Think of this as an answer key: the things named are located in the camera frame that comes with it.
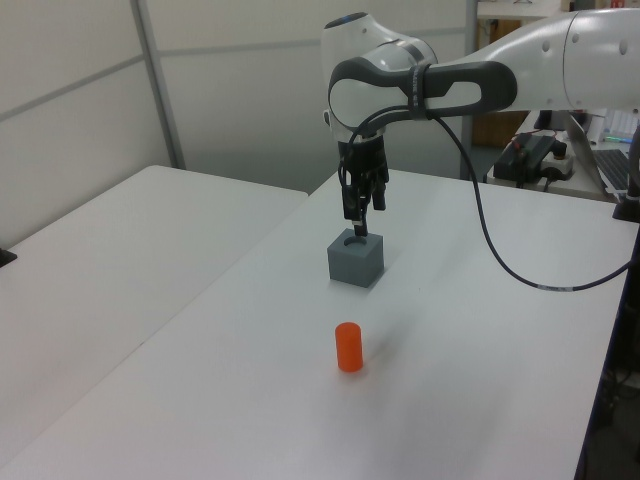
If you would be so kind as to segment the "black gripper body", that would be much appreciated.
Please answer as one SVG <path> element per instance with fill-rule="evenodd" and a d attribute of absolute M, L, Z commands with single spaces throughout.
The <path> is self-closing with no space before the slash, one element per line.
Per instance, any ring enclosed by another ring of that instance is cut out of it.
<path fill-rule="evenodd" d="M 340 163 L 338 178 L 342 186 L 359 181 L 367 173 L 378 174 L 384 183 L 389 182 L 384 137 L 365 139 L 363 142 L 339 142 Z"/>

